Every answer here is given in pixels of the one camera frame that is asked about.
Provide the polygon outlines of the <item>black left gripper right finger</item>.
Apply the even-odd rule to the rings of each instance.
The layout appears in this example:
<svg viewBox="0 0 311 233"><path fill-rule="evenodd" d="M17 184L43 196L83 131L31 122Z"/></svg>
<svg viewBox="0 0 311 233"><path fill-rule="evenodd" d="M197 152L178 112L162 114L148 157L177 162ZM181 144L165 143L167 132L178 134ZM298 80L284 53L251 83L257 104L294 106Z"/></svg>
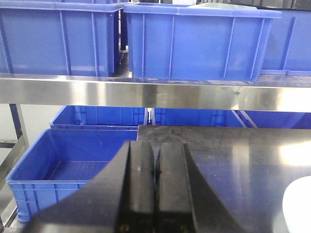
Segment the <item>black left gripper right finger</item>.
<svg viewBox="0 0 311 233"><path fill-rule="evenodd" d="M158 233L241 233L199 171L187 144L164 143L155 167Z"/></svg>

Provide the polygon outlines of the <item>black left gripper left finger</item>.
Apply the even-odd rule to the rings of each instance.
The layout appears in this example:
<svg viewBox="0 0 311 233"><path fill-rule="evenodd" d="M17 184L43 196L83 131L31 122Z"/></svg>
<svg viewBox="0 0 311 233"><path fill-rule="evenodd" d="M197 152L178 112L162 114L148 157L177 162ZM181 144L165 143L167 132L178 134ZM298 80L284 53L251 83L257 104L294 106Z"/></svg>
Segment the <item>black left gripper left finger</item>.
<svg viewBox="0 0 311 233"><path fill-rule="evenodd" d="M24 233L151 233L154 155L143 141L125 142L82 188L36 213Z"/></svg>

